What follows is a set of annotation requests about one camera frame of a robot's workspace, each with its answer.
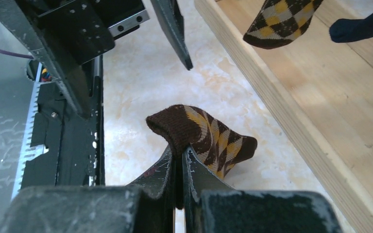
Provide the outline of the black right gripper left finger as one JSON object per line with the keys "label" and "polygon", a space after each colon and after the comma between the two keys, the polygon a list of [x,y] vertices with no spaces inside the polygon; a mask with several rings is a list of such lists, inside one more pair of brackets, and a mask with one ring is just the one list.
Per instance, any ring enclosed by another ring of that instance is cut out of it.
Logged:
{"label": "black right gripper left finger", "polygon": [[171,149],[125,186],[35,186],[22,189],[0,233],[172,233],[175,231]]}

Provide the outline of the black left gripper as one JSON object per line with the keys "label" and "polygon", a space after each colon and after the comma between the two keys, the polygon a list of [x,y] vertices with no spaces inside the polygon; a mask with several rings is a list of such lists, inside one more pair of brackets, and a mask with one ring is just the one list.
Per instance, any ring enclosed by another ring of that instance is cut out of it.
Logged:
{"label": "black left gripper", "polygon": [[[151,0],[167,40],[193,68],[177,0]],[[91,117],[86,75],[79,66],[112,50],[115,41],[150,19],[141,0],[0,0],[0,23],[47,68],[69,105]]]}

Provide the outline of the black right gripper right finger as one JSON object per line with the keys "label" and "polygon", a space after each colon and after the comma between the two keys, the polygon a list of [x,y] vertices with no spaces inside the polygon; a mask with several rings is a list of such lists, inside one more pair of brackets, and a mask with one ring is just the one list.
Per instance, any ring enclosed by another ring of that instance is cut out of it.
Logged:
{"label": "black right gripper right finger", "polygon": [[188,233],[339,233],[331,204],[317,192],[236,190],[192,147],[182,155]]}

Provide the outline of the argyle patterned sock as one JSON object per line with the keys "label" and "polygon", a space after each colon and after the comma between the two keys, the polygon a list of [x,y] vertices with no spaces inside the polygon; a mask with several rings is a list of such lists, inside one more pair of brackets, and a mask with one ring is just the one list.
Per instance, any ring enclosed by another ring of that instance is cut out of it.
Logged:
{"label": "argyle patterned sock", "polygon": [[238,134],[195,106],[172,105],[148,116],[146,123],[168,142],[176,157],[192,146],[199,161],[220,179],[252,158],[257,148],[256,138]]}
{"label": "argyle patterned sock", "polygon": [[322,0],[267,0],[243,36],[266,50],[286,46],[302,36]]}

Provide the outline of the navy blue sock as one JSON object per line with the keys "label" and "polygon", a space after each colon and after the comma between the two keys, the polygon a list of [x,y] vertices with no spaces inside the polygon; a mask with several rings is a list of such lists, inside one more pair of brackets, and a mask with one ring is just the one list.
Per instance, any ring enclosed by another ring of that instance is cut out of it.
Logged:
{"label": "navy blue sock", "polygon": [[329,34],[336,43],[373,38],[373,13],[364,19],[338,19],[330,26]]}

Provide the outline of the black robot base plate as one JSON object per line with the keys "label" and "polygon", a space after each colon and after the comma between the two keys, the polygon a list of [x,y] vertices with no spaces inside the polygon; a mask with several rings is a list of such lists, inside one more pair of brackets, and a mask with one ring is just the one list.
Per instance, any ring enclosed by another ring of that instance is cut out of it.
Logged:
{"label": "black robot base plate", "polygon": [[29,186],[105,185],[103,57],[85,63],[91,117],[78,116],[49,72],[30,61],[31,101],[12,196]]}

